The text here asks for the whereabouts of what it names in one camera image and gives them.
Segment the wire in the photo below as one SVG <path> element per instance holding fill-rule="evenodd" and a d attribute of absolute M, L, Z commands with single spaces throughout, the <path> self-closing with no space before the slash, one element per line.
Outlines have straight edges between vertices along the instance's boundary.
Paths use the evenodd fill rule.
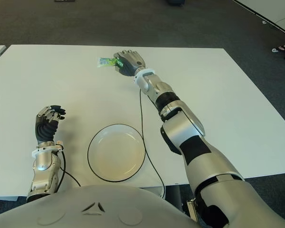
<path fill-rule="evenodd" d="M 278 20 L 277 22 L 275 22 L 275 24 L 278 23 L 278 22 L 280 22 L 280 21 L 282 21 L 282 20 L 285 20 L 285 18 Z"/>
<path fill-rule="evenodd" d="M 67 171 L 65 171 L 66 172 L 66 174 L 67 175 L 69 175 L 71 178 L 73 178 L 73 180 L 75 180 L 76 181 L 76 183 L 78 184 L 78 186 L 79 187 L 81 187 L 81 185 L 80 185 L 80 183 L 76 180 L 76 178 L 75 177 L 73 177 L 69 172 L 67 172 Z"/>
<path fill-rule="evenodd" d="M 141 89 L 139 90 L 139 104 L 140 104 L 140 107 L 141 107 L 141 118 L 142 118 L 143 117 L 143 107 L 142 107 L 142 90 Z M 144 141 L 144 136 L 143 136 L 143 118 L 142 118 L 142 142 L 143 142 L 143 145 L 144 145 L 144 150 L 146 152 L 146 155 L 147 155 L 147 157 L 148 157 L 152 167 L 154 168 L 157 176 L 161 179 L 161 183 L 162 183 L 162 186 L 163 186 L 163 195 L 161 197 L 164 198 L 165 197 L 165 193 L 166 193 L 165 184 L 163 183 L 161 176 L 157 172 L 155 166 L 153 165 L 153 163 L 152 163 L 152 161 L 151 161 L 151 159 L 149 157 L 149 154 L 148 154 L 148 151 L 147 151 L 147 148 L 146 148 L 146 144 L 145 144 L 145 141 Z"/>
<path fill-rule="evenodd" d="M 65 153 L 63 153 L 63 151 L 61 151 L 62 153 L 62 157 L 63 157 L 63 167 L 64 167 L 64 170 L 63 170 L 63 173 L 62 173 L 62 176 L 61 176 L 61 179 L 60 179 L 60 182 L 55 190 L 55 192 L 58 192 L 59 188 L 60 188 L 60 185 L 63 181 L 63 178 L 65 177 L 65 173 L 66 173 L 66 157 L 65 157 Z"/>

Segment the gray carpet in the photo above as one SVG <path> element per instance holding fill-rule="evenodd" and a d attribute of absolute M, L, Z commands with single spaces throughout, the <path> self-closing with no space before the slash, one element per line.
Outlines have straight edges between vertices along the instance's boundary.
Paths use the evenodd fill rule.
<path fill-rule="evenodd" d="M 285 119 L 285 34 L 231 0 L 0 0 L 0 44 L 224 48 Z M 285 174 L 248 181 L 285 218 Z"/>

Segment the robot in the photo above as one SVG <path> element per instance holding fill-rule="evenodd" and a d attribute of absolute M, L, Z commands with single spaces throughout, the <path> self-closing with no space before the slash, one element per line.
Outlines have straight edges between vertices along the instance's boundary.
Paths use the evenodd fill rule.
<path fill-rule="evenodd" d="M 135 83 L 158 110 L 160 133 L 170 150 L 184 159 L 195 196 L 194 208 L 213 228 L 285 228 L 230 161 L 209 144 L 203 125 L 136 51 L 115 53 L 116 70 Z M 61 142 L 53 136 L 65 110 L 45 107 L 36 117 L 34 178 L 27 204 L 0 215 L 0 228 L 198 228 L 198 223 L 155 194 L 139 188 L 92 185 L 57 193 Z"/>

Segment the plate rim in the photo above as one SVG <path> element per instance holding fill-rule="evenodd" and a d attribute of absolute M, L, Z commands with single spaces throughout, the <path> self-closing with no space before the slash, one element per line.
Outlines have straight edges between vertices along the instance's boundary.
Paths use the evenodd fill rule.
<path fill-rule="evenodd" d="M 90 164 L 90 160 L 89 160 L 89 150 L 90 150 L 90 146 L 91 146 L 91 143 L 93 141 L 93 139 L 98 135 L 98 133 L 100 133 L 103 129 L 107 128 L 107 127 L 110 127 L 110 126 L 113 126 L 113 125 L 125 125 L 125 126 L 128 126 L 128 127 L 131 127 L 132 129 L 134 129 L 139 135 L 140 137 L 142 138 L 142 142 L 143 142 L 143 148 L 144 148 L 144 153 L 143 153 L 143 160 L 142 160 L 142 163 L 140 165 L 140 167 L 138 168 L 138 170 L 132 174 L 130 177 L 126 178 L 126 179 L 122 179 L 122 180 L 107 180 L 105 178 L 102 178 L 101 176 L 99 176 L 93 169 L 92 169 L 92 166 Z M 138 132 L 138 130 L 136 130 L 134 127 L 130 126 L 130 125 L 127 125 L 127 124 L 124 124 L 124 123 L 114 123 L 114 124 L 111 124 L 111 125 L 108 125 L 106 127 L 103 127 L 102 129 L 100 129 L 94 136 L 93 138 L 91 139 L 90 143 L 89 143 L 89 146 L 87 148 L 87 163 L 90 167 L 90 170 L 100 179 L 102 179 L 103 181 L 107 181 L 107 182 L 111 182 L 111 183 L 117 183 L 117 182 L 122 182 L 122 181 L 126 181 L 128 179 L 130 179 L 131 177 L 133 177 L 135 174 L 138 173 L 138 171 L 141 169 L 141 167 L 143 166 L 143 163 L 144 163 L 144 160 L 146 158 L 146 147 L 145 147 L 145 144 L 144 144 L 144 138 L 142 137 L 142 135 Z"/>

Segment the silver robotic arm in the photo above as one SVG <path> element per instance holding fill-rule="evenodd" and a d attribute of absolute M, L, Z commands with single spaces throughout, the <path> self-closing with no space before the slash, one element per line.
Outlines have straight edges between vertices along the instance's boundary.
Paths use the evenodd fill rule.
<path fill-rule="evenodd" d="M 54 143 L 54 134 L 58 128 L 59 120 L 65 110 L 60 106 L 52 105 L 43 108 L 36 116 L 35 134 L 38 142 L 32 156 L 34 178 L 27 196 L 27 202 L 42 198 L 57 191 L 58 171 L 60 159 L 57 156 L 62 151 L 62 142 Z"/>
<path fill-rule="evenodd" d="M 145 67 L 135 51 L 118 52 L 126 67 L 116 70 L 133 76 L 157 108 L 163 121 L 161 135 L 170 150 L 182 155 L 195 196 L 194 206 L 213 228 L 285 228 L 285 220 L 273 212 L 231 162 L 204 138 L 203 125 L 172 88 L 155 71 Z"/>

